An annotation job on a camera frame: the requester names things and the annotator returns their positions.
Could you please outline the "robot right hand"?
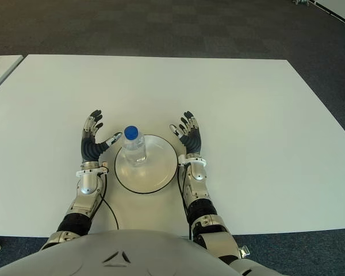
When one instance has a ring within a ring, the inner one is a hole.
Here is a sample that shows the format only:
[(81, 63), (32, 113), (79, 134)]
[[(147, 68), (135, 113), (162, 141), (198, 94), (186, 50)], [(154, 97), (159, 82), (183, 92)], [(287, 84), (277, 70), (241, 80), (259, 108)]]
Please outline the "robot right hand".
[(179, 139), (186, 149), (187, 154), (200, 154), (201, 152), (201, 135), (198, 121), (192, 112), (186, 111), (181, 117), (181, 124), (176, 126), (169, 125), (169, 129)]

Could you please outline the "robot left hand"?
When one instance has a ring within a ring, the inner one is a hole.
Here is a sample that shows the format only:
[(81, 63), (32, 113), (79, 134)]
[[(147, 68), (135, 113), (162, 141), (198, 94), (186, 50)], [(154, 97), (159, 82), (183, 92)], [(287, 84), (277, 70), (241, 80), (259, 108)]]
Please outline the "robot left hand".
[(82, 138), (80, 144), (80, 151), (82, 156), (82, 162), (97, 162), (99, 157), (110, 148), (111, 145), (121, 139), (122, 133), (117, 132), (113, 136), (109, 137), (101, 143), (97, 143), (95, 136), (98, 130), (103, 126), (102, 111), (93, 111), (86, 119), (82, 129)]

